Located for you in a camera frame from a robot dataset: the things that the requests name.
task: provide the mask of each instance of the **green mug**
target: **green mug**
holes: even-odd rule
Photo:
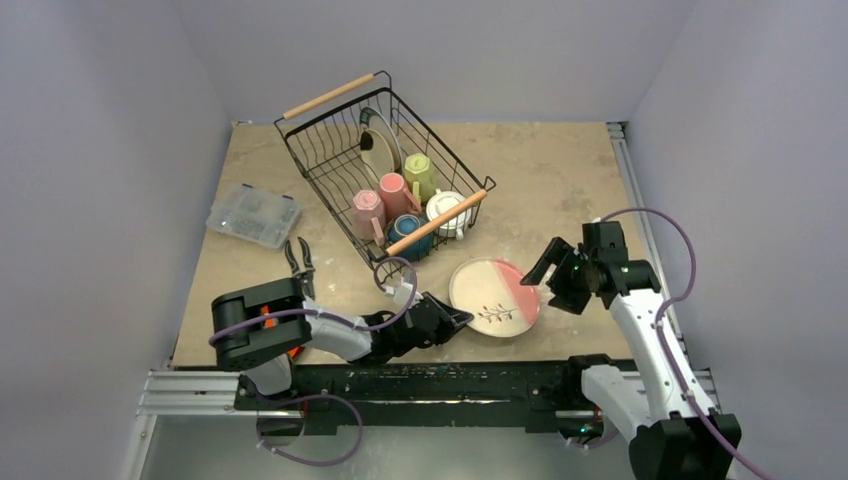
[[[412,195],[421,203],[430,200],[439,188],[436,166],[430,157],[423,153],[413,153],[406,157],[403,179],[409,185]]]

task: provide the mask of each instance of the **clear plastic storage box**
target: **clear plastic storage box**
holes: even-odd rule
[[[212,205],[206,227],[263,247],[279,249],[299,215],[300,206],[291,197],[274,195],[250,185],[233,185]]]

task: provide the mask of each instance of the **white mug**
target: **white mug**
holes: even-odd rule
[[[436,189],[436,194],[427,202],[427,220],[433,221],[439,215],[465,201],[465,197],[456,192],[443,192]],[[439,227],[438,234],[442,237],[456,238],[462,240],[465,237],[463,231],[468,228],[471,221],[471,211],[466,210],[452,218]]]

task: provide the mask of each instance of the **wire basket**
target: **wire basket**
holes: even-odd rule
[[[388,86],[354,98],[288,132],[281,128],[281,122],[291,120],[365,85],[377,76],[385,77]],[[354,234],[354,195],[364,189],[379,190],[378,182],[373,175],[369,175],[369,167],[363,162],[360,152],[361,132],[358,119],[364,107],[376,109],[383,117],[387,117],[400,146],[401,160],[413,153],[424,153],[436,168],[439,187],[466,197],[466,201],[422,225],[413,234],[393,245],[379,246],[374,240],[363,240]],[[473,228],[480,211],[480,201],[497,186],[491,177],[487,176],[480,181],[468,169],[436,132],[394,93],[391,76],[385,71],[365,75],[289,110],[274,121],[274,126],[280,132],[300,173],[321,197],[330,214],[372,270],[387,255],[396,255],[424,235],[433,235],[430,251],[430,255],[433,255],[441,245],[451,241],[434,232],[441,225],[468,210],[470,218],[465,228]],[[399,265],[384,264],[377,272],[378,278],[385,281],[400,268]]]

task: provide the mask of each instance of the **white wall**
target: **white wall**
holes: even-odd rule
[[[268,121],[380,69],[442,120],[623,120],[694,0],[174,0],[227,113]]]
[[[846,21],[841,0],[701,1],[627,129],[646,203],[695,242],[687,344],[779,478],[848,470]]]
[[[228,132],[167,0],[0,15],[0,477],[113,479]]]

